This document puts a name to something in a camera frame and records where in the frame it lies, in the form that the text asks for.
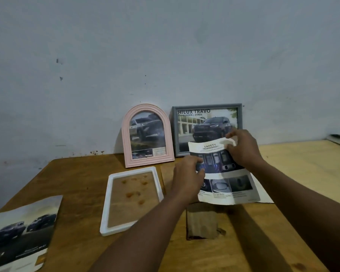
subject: yellow wooden surface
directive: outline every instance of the yellow wooden surface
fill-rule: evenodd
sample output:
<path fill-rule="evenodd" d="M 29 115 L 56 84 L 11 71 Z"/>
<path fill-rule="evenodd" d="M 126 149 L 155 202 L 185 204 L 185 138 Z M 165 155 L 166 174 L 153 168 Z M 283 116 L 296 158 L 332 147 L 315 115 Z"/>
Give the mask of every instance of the yellow wooden surface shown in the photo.
<path fill-rule="evenodd" d="M 340 202 L 339 145 L 311 141 L 260 149 L 273 166 Z M 162 182 L 160 164 L 156 168 Z M 99 228 L 108 176 L 124 170 L 123 155 L 53 160 L 0 210 L 64 195 L 41 271 L 87 271 L 121 235 L 102 237 Z M 184 212 L 160 271 L 326 271 L 274 204 L 229 206 L 217 218 L 225 236 L 187 241 Z"/>

